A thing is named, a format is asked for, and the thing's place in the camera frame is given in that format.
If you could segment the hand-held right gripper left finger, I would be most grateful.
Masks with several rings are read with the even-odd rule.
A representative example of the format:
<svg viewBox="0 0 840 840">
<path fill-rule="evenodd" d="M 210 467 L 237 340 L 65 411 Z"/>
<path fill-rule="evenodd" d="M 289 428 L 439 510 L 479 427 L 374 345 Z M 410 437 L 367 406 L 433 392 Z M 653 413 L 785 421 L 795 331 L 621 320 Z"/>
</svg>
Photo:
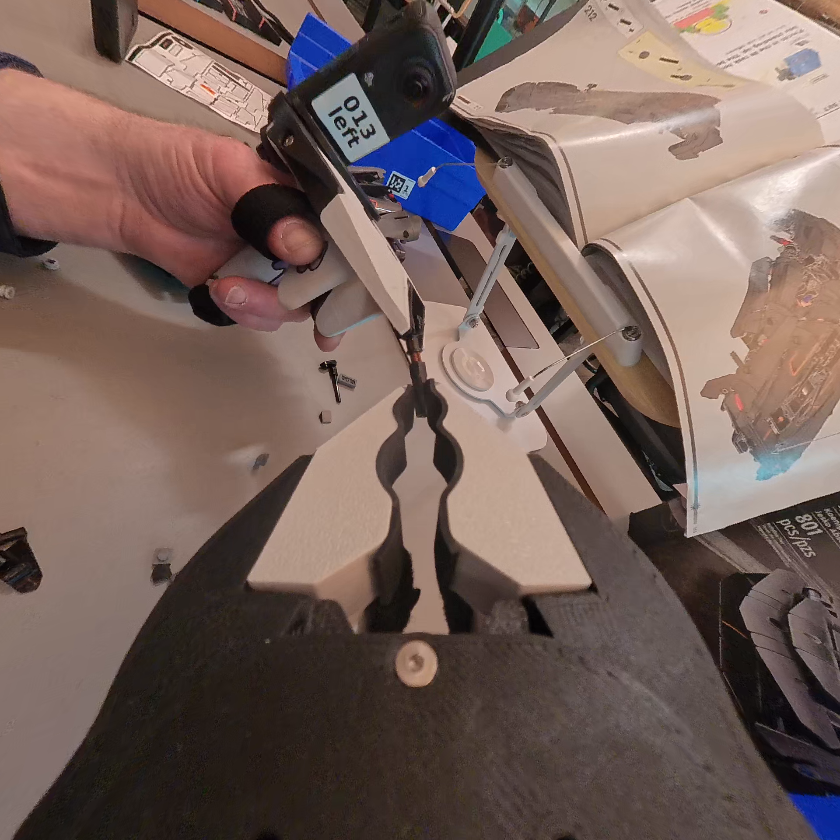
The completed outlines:
<svg viewBox="0 0 840 840">
<path fill-rule="evenodd" d="M 394 491 L 414 422 L 398 388 L 317 449 L 248 574 L 258 591 L 339 604 L 373 632 L 406 629 L 419 590 Z"/>
</svg>

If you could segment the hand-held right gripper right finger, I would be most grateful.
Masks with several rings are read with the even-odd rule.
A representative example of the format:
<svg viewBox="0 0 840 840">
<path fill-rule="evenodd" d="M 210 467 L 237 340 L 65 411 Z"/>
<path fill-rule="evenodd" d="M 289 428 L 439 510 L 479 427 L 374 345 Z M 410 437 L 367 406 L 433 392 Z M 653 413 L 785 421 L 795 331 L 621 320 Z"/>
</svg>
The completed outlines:
<svg viewBox="0 0 840 840">
<path fill-rule="evenodd" d="M 434 467 L 445 487 L 434 541 L 449 632 L 472 632 L 501 602 L 585 592 L 592 578 L 537 466 L 458 398 L 429 388 Z"/>
</svg>

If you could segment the dark lego car model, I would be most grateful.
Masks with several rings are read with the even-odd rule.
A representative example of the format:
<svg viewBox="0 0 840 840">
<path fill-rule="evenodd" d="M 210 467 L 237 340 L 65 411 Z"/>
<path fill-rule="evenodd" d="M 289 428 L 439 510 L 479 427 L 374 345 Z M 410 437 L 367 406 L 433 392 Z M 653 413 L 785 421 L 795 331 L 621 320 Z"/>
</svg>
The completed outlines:
<svg viewBox="0 0 840 840">
<path fill-rule="evenodd" d="M 407 212 L 396 200 L 396 195 L 385 185 L 385 171 L 382 168 L 352 165 L 349 172 L 378 213 L 379 228 L 383 235 L 399 260 L 404 262 L 405 245 L 419 239 L 423 220 Z"/>
</svg>

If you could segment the person's left forearm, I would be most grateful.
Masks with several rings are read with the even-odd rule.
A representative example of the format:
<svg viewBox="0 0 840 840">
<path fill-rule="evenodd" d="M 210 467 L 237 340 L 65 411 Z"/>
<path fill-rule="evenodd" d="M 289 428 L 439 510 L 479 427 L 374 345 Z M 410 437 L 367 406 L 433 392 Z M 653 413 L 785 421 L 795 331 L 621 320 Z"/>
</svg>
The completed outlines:
<svg viewBox="0 0 840 840">
<path fill-rule="evenodd" d="M 15 70 L 42 78 L 39 69 L 26 59 L 1 52 L 1 70 Z M 42 256 L 57 247 L 56 241 L 26 237 L 14 225 L 4 187 L 1 186 L 1 253 L 18 258 Z"/>
</svg>

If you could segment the black lego set box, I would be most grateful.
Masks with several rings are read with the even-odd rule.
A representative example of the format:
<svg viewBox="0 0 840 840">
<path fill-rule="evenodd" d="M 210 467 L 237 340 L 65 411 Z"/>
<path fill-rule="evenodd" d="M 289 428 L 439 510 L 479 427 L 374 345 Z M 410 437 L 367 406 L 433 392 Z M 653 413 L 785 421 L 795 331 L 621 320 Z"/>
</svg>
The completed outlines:
<svg viewBox="0 0 840 840">
<path fill-rule="evenodd" d="M 838 795 L 838 494 L 693 538 L 685 530 L 681 499 L 628 525 L 699 629 L 782 786 Z"/>
</svg>

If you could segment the black lego beam blue pins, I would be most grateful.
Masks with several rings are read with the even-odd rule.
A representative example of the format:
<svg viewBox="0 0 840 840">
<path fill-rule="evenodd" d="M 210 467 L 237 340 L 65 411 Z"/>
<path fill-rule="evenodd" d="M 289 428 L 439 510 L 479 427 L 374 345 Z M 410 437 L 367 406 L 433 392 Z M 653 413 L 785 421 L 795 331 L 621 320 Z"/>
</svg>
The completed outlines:
<svg viewBox="0 0 840 840">
<path fill-rule="evenodd" d="M 1 582 L 19 594 L 35 592 L 43 573 L 28 542 L 26 528 L 1 533 Z"/>
</svg>

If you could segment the person's left hand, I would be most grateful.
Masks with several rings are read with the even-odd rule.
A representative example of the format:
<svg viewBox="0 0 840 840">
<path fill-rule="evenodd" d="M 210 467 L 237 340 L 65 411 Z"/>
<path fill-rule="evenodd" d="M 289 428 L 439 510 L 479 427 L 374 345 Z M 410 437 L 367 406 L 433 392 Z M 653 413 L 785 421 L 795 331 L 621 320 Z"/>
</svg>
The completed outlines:
<svg viewBox="0 0 840 840">
<path fill-rule="evenodd" d="M 231 223 L 250 190 L 291 181 L 234 139 L 126 112 L 29 74 L 1 73 L 1 181 L 26 237 L 146 259 L 237 324 L 305 322 L 257 280 L 211 275 L 244 243 Z"/>
</svg>

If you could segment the blue bin with marker tag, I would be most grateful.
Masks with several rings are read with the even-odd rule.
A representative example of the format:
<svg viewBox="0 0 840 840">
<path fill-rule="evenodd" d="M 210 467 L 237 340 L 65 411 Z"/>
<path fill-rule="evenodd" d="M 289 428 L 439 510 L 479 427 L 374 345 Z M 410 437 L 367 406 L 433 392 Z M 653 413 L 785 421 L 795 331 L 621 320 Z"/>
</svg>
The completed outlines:
<svg viewBox="0 0 840 840">
<path fill-rule="evenodd" d="M 308 13 L 287 56 L 287 88 L 292 89 L 351 42 Z M 486 194 L 475 170 L 475 144 L 440 119 L 431 119 L 357 161 L 383 169 L 385 185 L 410 213 L 453 233 Z"/>
</svg>

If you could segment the white book stand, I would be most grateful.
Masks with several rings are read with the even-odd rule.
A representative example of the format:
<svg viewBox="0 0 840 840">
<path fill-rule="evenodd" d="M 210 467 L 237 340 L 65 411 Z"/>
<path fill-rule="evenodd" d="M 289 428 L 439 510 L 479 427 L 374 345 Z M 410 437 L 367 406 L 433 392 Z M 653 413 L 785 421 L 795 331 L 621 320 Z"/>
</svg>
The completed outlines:
<svg viewBox="0 0 840 840">
<path fill-rule="evenodd" d="M 685 467 L 683 439 L 672 388 L 653 366 L 643 339 L 654 336 L 632 316 L 589 261 L 575 247 L 540 200 L 522 169 L 510 159 L 483 151 L 476 153 L 479 182 L 488 187 L 492 202 L 506 225 L 497 245 L 476 279 L 471 299 L 460 281 L 467 275 L 455 263 L 450 245 L 430 223 L 421 227 L 418 245 L 410 244 L 405 268 L 426 302 L 427 372 L 449 401 L 460 400 L 484 421 L 507 435 L 527 452 L 548 441 L 537 410 L 575 375 L 595 352 L 603 373 L 586 388 L 606 396 L 617 408 L 607 420 L 630 444 L 632 454 L 646 454 L 667 471 Z M 593 343 L 550 366 L 550 378 L 541 386 L 515 384 L 512 363 L 490 334 L 481 313 L 500 282 L 509 249 L 519 242 L 541 277 L 570 315 L 579 333 Z"/>
</svg>

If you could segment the white sticker sheet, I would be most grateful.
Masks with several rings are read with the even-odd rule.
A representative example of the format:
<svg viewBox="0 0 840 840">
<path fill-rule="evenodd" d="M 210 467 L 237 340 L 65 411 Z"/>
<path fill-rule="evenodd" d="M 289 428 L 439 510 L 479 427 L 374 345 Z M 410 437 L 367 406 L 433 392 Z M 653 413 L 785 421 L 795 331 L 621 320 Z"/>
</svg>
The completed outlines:
<svg viewBox="0 0 840 840">
<path fill-rule="evenodd" d="M 268 123 L 267 92 L 170 30 L 131 47 L 127 61 L 240 128 L 259 133 Z"/>
</svg>

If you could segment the open instruction book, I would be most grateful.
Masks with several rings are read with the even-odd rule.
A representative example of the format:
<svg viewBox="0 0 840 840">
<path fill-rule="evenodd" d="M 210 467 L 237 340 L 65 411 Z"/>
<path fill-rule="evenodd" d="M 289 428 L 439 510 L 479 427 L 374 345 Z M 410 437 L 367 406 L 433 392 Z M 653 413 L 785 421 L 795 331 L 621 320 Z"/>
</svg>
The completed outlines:
<svg viewBox="0 0 840 840">
<path fill-rule="evenodd" d="M 652 328 L 689 535 L 838 492 L 838 121 L 652 2 L 576 3 L 465 70 L 453 110 Z"/>
</svg>

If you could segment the printed white instruction sheet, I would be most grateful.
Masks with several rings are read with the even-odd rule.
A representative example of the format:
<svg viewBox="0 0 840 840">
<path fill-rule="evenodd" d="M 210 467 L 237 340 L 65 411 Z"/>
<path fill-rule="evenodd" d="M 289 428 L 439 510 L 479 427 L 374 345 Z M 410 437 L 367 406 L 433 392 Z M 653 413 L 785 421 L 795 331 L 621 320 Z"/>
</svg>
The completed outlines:
<svg viewBox="0 0 840 840">
<path fill-rule="evenodd" d="M 653 1 L 701 57 L 781 89 L 827 125 L 839 114 L 839 37 L 771 1 Z"/>
</svg>

